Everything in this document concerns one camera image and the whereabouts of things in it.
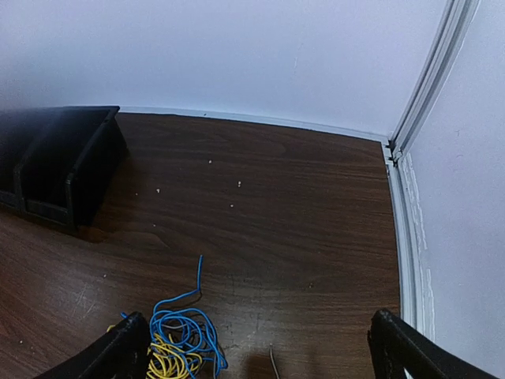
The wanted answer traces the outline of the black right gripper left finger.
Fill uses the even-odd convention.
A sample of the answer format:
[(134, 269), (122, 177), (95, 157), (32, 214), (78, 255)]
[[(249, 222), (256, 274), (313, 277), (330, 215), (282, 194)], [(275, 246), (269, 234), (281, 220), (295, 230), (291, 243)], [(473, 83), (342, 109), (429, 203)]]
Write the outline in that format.
[(133, 312), (82, 352), (41, 373), (40, 378), (145, 378), (150, 332), (142, 313)]

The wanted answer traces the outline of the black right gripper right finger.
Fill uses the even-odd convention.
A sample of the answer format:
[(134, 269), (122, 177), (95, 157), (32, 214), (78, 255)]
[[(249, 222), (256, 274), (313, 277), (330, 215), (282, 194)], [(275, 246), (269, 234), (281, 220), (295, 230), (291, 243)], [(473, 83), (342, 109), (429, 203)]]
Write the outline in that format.
[(368, 331), (376, 378), (492, 378), (420, 334), (390, 310), (377, 310)]

